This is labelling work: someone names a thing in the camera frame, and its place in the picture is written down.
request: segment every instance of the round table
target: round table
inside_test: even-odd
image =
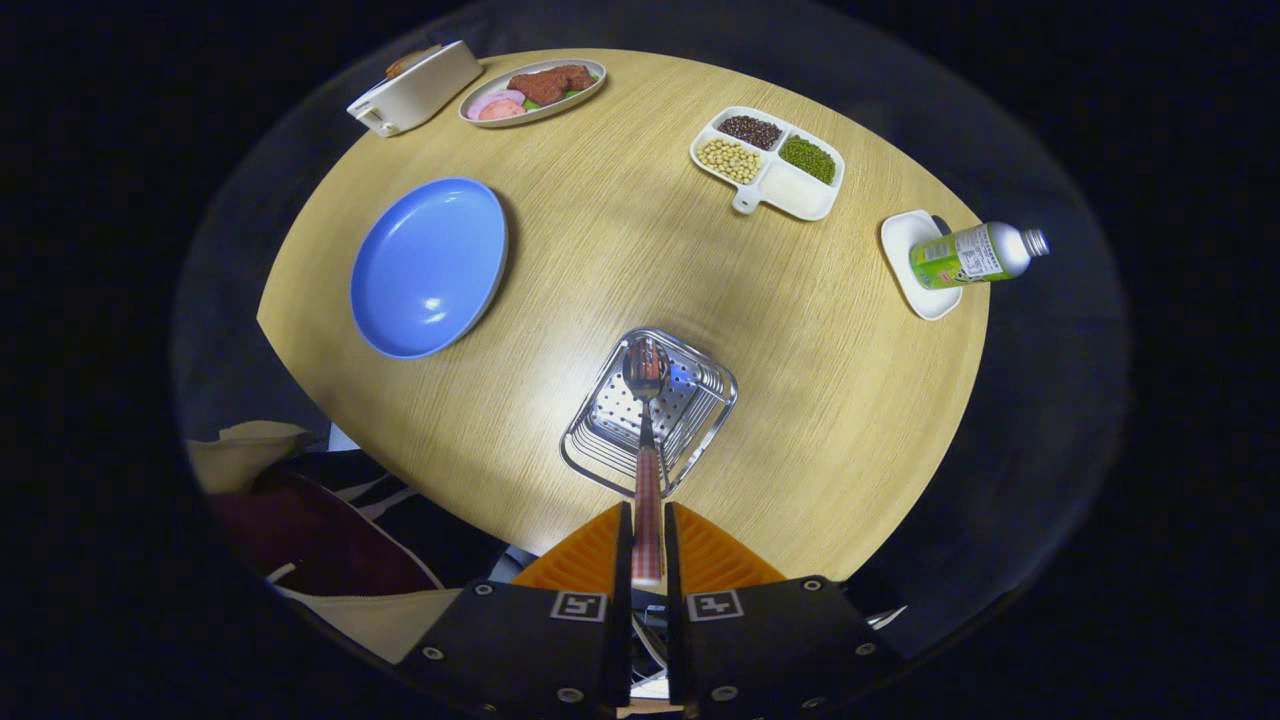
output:
[[[529,63],[589,58],[588,102],[527,126],[458,119],[472,87]],[[989,290],[916,318],[878,242],[887,217],[974,214],[918,163],[838,113],[727,69],[646,53],[571,49],[483,60],[435,118],[364,136],[298,214],[257,320],[307,395],[374,459],[471,524],[544,552],[620,496],[559,457],[561,433],[613,343],[653,325],[708,352],[740,397],[671,500],[788,577],[849,577],[924,491],[982,356]],[[728,105],[824,138],[845,158],[831,214],[730,208],[731,186],[687,146]],[[357,332],[351,268],[374,220],[412,188],[466,176],[509,225],[507,274],[456,345],[393,360]]]

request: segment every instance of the blue ceramic plate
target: blue ceramic plate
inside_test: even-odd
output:
[[[493,191],[442,178],[374,223],[351,273],[356,327],[383,355],[422,357],[475,325],[502,279],[507,220]]]

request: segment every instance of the white divided dish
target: white divided dish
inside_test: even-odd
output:
[[[897,278],[908,305],[925,320],[937,320],[946,315],[960,305],[960,296],[964,295],[963,287],[927,290],[911,272],[911,247],[940,237],[942,233],[933,223],[933,215],[924,210],[893,215],[881,224],[881,246],[884,247],[888,264],[893,268],[893,277]]]
[[[562,97],[561,100],[543,105],[536,110],[529,110],[522,115],[513,115],[511,118],[499,118],[495,120],[472,120],[471,118],[467,117],[467,108],[470,108],[472,102],[475,102],[484,95],[507,90],[507,83],[511,82],[511,78],[525,73],[540,73],[543,70],[549,70],[552,68],[558,68],[561,65],[582,65],[586,68],[588,73],[596,77],[596,81],[591,83],[591,87],[579,91],[577,95],[573,95],[572,97]],[[604,65],[596,63],[595,60],[582,60],[580,58],[543,60],[541,63],[534,63],[531,65],[525,65],[524,68],[516,68],[509,73],[503,73],[493,78],[492,81],[481,85],[480,87],[472,90],[470,95],[462,99],[462,102],[458,102],[458,117],[481,128],[504,128],[509,126],[521,126],[525,123],[531,123],[534,120],[540,120],[549,115],[554,115],[556,113],[563,113],[564,110],[568,110],[575,105],[586,102],[604,86],[604,79],[607,74],[608,73],[604,69]]]
[[[735,115],[746,115],[749,118],[773,123],[782,131],[782,133],[776,141],[773,141],[772,147],[762,150],[750,142],[739,140],[716,129],[726,119]],[[832,178],[831,184],[822,182],[778,156],[778,149],[782,147],[782,143],[792,136],[799,136],[831,155],[831,159],[836,163],[836,174]],[[713,170],[712,168],[708,168],[701,160],[698,159],[698,149],[701,147],[704,142],[716,138],[742,145],[748,150],[756,152],[763,158],[764,165],[755,173],[751,182],[745,184],[740,183]],[[689,146],[689,156],[699,168],[737,188],[737,193],[733,196],[732,206],[744,215],[749,215],[755,211],[755,208],[760,202],[768,202],[778,210],[800,218],[801,220],[820,220],[831,213],[831,208],[836,204],[836,196],[840,193],[840,184],[845,181],[845,159],[835,147],[828,145],[822,138],[809,135],[786,120],[774,118],[773,115],[756,110],[755,108],[745,108],[741,105],[724,108],[714,118],[712,118],[712,122],[703,126],[698,137],[695,137],[694,142]]]

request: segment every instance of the stainless steel basket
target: stainless steel basket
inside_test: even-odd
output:
[[[671,382],[650,405],[662,456],[662,497],[669,497],[710,445],[737,401],[737,380],[716,360],[654,328],[622,336],[561,438],[561,456],[585,478],[635,497],[640,401],[622,382],[627,347],[649,337],[666,351]]]

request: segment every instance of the black background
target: black background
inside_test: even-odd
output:
[[[15,12],[35,23],[9,32],[31,63],[14,73],[8,143],[10,258],[27,296],[13,352],[36,372],[12,384],[36,397],[13,424],[9,716],[433,715],[268,602],[211,542],[172,424],[165,354],[186,243],[237,159],[312,87],[447,9]],[[864,710],[1274,710],[1263,488],[1277,478],[1280,433],[1263,288],[1275,282],[1258,270],[1276,242],[1276,146],[1263,137],[1275,126],[1276,5],[847,10],[983,88],[1076,179],[1129,293],[1138,402],[1091,519],[1032,591]],[[35,471],[20,470],[23,455]]]

